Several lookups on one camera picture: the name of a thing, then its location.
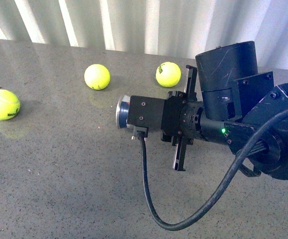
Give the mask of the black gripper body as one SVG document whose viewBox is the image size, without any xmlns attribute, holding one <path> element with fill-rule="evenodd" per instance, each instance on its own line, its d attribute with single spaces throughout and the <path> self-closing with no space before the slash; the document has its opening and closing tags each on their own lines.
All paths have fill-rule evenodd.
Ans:
<svg viewBox="0 0 288 239">
<path fill-rule="evenodd" d="M 201 130 L 198 120 L 203 112 L 203 103 L 192 95 L 181 91 L 169 91 L 164 101 L 160 129 L 161 140 L 176 145 L 180 138 L 187 138 L 192 145 Z"/>
</svg>

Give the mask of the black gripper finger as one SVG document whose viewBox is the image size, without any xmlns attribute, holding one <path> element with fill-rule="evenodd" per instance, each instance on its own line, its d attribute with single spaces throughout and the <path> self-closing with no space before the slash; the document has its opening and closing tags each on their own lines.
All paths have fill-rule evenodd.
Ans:
<svg viewBox="0 0 288 239">
<path fill-rule="evenodd" d="M 184 160 L 186 154 L 187 139 L 174 139 L 172 145 L 176 147 L 172 167 L 175 171 L 185 171 Z"/>
<path fill-rule="evenodd" d="M 195 92 L 196 80 L 197 80 L 197 68 L 191 65 L 186 65 L 186 86 L 184 92 L 186 93 L 186 99 L 188 102 L 197 101 Z"/>
</svg>

